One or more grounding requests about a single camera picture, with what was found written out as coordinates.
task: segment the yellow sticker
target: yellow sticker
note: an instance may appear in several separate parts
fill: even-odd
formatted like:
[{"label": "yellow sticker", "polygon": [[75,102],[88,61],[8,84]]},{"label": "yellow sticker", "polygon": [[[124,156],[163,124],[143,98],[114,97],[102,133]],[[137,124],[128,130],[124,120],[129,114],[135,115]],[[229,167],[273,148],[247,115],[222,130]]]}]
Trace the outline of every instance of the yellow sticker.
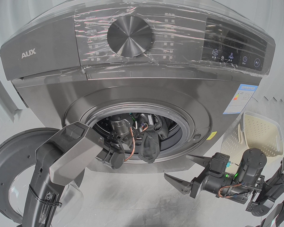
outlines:
[{"label": "yellow sticker", "polygon": [[211,135],[206,140],[211,140],[217,132],[212,132]]}]

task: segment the warning sticker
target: warning sticker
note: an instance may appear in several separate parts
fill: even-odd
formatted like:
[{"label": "warning sticker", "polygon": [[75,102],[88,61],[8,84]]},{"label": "warning sticker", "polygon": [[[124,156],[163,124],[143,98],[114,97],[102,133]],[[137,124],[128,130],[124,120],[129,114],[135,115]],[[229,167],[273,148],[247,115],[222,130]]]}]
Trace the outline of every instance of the warning sticker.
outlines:
[{"label": "warning sticker", "polygon": [[212,132],[211,135],[206,140],[211,140],[217,132]]},{"label": "warning sticker", "polygon": [[257,87],[258,86],[255,85],[240,84],[236,94],[223,114],[240,114],[249,102],[253,93],[256,91]]}]

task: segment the black cloth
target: black cloth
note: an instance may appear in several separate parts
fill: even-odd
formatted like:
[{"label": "black cloth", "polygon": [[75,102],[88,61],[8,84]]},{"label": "black cloth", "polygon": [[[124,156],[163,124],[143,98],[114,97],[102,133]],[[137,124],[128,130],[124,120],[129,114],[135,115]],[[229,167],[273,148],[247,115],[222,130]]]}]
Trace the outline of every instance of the black cloth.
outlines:
[{"label": "black cloth", "polygon": [[160,140],[168,137],[168,126],[164,117],[155,115],[155,125],[149,125],[144,132],[141,150],[138,157],[148,163],[153,163],[160,154]]},{"label": "black cloth", "polygon": [[159,115],[154,115],[157,120],[154,125],[154,131],[159,134],[161,140],[168,138],[169,129],[164,117]]}]

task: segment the washing machine door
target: washing machine door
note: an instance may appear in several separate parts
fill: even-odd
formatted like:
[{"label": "washing machine door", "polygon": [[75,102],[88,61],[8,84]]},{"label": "washing machine door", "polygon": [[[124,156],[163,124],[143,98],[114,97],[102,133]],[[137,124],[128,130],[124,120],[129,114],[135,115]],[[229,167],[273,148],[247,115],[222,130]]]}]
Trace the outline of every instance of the washing machine door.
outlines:
[{"label": "washing machine door", "polygon": [[[18,133],[0,145],[0,212],[15,223],[22,223],[29,184],[36,164],[36,149],[58,129],[37,128]],[[62,193],[62,207],[56,209],[51,225],[66,226],[83,205],[79,189],[84,171]]]}]

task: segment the display panel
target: display panel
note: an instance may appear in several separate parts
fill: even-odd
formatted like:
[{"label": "display panel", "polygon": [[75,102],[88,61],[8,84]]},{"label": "display panel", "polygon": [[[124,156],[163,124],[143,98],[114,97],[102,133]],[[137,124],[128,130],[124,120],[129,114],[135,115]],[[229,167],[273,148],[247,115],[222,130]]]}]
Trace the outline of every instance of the display panel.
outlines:
[{"label": "display panel", "polygon": [[208,18],[202,60],[261,71],[267,42],[238,26]]}]

